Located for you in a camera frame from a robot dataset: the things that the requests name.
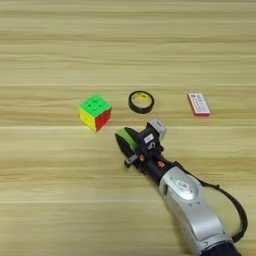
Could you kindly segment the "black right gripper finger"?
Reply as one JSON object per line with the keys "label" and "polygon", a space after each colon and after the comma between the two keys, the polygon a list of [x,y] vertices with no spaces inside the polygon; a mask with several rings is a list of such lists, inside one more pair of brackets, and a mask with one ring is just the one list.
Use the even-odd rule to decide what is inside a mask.
{"label": "black right gripper finger", "polygon": [[133,144],[141,144],[143,140],[143,134],[132,128],[125,127],[125,131],[128,134],[129,141]]}
{"label": "black right gripper finger", "polygon": [[137,160],[138,155],[136,154],[137,144],[133,144],[129,141],[128,134],[126,131],[118,131],[115,134],[116,141],[122,153],[129,160]]}

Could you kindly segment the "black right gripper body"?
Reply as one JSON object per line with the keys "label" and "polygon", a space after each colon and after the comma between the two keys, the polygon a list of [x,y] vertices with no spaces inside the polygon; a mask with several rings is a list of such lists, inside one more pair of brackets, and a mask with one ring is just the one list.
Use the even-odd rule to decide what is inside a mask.
{"label": "black right gripper body", "polygon": [[144,175],[147,175],[155,184],[159,184],[162,177],[175,166],[173,162],[164,160],[161,155],[147,158],[141,152],[137,153],[131,149],[125,149],[125,165],[134,166]]}

